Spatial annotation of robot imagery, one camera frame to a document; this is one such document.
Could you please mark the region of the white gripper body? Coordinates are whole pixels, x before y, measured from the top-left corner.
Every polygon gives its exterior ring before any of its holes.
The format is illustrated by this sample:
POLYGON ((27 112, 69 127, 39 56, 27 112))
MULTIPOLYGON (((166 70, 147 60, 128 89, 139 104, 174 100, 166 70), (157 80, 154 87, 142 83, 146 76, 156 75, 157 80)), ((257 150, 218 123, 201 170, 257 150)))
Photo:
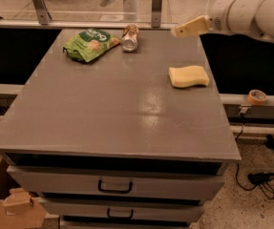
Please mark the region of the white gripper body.
POLYGON ((223 33, 246 32, 244 6, 245 0, 216 0, 210 9, 213 29, 223 33))

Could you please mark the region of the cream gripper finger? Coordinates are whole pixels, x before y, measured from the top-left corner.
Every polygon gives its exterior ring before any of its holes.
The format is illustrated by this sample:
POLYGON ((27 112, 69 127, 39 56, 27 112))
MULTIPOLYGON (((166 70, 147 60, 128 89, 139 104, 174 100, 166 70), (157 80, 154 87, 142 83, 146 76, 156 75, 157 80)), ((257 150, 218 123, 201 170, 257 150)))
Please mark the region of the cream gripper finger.
POLYGON ((173 36, 180 38, 205 34, 208 33, 210 29, 210 17, 200 15, 185 23, 176 25, 171 29, 171 33, 173 36))

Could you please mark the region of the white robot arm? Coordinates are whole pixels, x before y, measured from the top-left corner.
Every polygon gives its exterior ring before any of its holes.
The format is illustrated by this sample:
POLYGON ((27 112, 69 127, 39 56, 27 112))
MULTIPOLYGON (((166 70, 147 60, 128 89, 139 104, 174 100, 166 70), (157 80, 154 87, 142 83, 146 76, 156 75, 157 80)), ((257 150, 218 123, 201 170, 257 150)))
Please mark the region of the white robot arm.
POLYGON ((274 0, 215 0, 208 13, 171 29, 175 37, 209 32, 274 43, 274 0))

